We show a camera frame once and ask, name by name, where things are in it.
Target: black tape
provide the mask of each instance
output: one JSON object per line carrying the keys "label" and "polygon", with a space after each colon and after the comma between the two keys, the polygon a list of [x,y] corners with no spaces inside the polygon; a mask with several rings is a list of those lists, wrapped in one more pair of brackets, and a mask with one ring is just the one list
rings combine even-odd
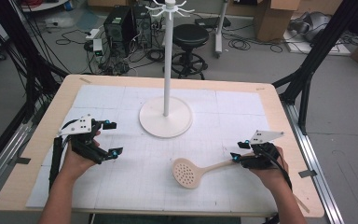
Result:
{"label": "black tape", "polygon": [[28,164],[30,163],[30,158],[17,158],[14,162],[19,164]]}
{"label": "black tape", "polygon": [[307,177],[307,176],[316,176],[316,172],[314,170],[306,170],[306,171],[301,171],[298,173],[301,178]]}

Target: white stand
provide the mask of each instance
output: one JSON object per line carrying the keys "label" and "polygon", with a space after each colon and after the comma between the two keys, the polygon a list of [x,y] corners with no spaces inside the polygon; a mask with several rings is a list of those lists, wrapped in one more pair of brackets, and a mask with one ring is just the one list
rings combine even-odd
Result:
{"label": "white stand", "polygon": [[219,26],[216,30],[216,39],[215,39],[215,56],[216,58],[220,57],[220,54],[222,54],[222,29],[223,29],[223,21],[225,20],[226,16],[226,10],[227,10],[227,4],[228,0],[224,0],[222,11],[220,12],[220,18],[219,18]]}
{"label": "white stand", "polygon": [[163,12],[166,13],[166,30],[165,30],[165,69],[164,69],[164,98],[157,98],[149,100],[144,104],[139,113],[139,120],[144,129],[157,136],[163,138],[176,137],[190,128],[193,122],[192,112],[190,107],[182,100],[170,97],[171,85],[171,66],[172,66],[172,35],[173,35],[173,13],[177,12],[182,16],[178,10],[183,10],[176,6],[175,0],[166,0],[165,4],[158,4],[156,8],[149,10],[161,9],[161,12],[156,15],[159,16]]}

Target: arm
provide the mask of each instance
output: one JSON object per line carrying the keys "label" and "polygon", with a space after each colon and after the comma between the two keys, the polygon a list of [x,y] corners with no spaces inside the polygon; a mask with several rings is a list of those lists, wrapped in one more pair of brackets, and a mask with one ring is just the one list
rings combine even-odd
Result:
{"label": "arm", "polygon": [[39,224],[71,223],[72,191],[76,180],[95,163],[77,155],[68,143],[62,168],[51,187]]}
{"label": "arm", "polygon": [[[281,156],[278,159],[280,165],[289,172],[289,167],[283,159],[283,152],[276,147]],[[290,190],[279,169],[251,170],[263,182],[264,186],[271,191],[278,207],[278,214],[281,224],[302,224],[307,223],[296,202],[295,195]]]}

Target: black stool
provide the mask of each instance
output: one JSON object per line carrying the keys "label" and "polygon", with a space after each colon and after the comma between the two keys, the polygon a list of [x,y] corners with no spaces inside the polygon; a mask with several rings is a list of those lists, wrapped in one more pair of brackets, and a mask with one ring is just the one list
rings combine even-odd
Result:
{"label": "black stool", "polygon": [[172,57],[172,70],[179,74],[178,78],[200,74],[201,79],[205,80],[202,70],[207,69],[208,64],[192,51],[203,46],[208,39],[208,31],[196,24],[183,24],[173,28],[172,42],[185,51]]}

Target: white paper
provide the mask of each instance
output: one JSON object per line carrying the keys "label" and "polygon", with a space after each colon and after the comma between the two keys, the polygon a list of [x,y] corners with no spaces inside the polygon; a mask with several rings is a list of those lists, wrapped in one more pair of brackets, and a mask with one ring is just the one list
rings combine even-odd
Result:
{"label": "white paper", "polygon": [[[231,159],[230,152],[246,153],[237,142],[256,130],[269,129],[257,93],[209,90],[172,90],[193,111],[193,123],[184,134],[161,139],[147,133],[139,111],[163,89],[85,85],[64,123],[91,114],[96,120],[117,123],[95,139],[100,148],[124,147],[117,160],[91,167],[75,185],[73,207],[88,209],[276,212],[269,191],[257,176],[239,164],[206,173],[196,189],[185,189],[172,175],[177,158],[199,167]],[[28,207],[43,207],[48,197],[51,150],[47,154]]]}

